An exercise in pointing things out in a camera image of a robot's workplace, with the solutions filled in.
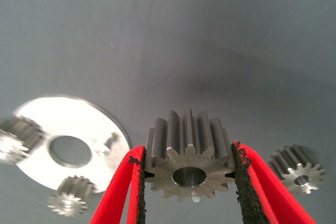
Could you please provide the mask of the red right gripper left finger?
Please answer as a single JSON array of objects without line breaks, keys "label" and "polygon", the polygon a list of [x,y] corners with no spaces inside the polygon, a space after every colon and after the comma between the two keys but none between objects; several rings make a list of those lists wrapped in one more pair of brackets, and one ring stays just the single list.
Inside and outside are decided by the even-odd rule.
[{"label": "red right gripper left finger", "polygon": [[90,223],[120,223],[127,195],[127,223],[145,223],[145,155],[143,145],[126,153]]}]

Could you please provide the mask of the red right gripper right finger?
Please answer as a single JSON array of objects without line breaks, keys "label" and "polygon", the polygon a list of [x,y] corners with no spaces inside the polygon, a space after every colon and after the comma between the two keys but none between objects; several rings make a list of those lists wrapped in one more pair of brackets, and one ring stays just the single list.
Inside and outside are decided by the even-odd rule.
[{"label": "red right gripper right finger", "polygon": [[232,151],[243,223],[316,223],[254,149],[234,141]]}]

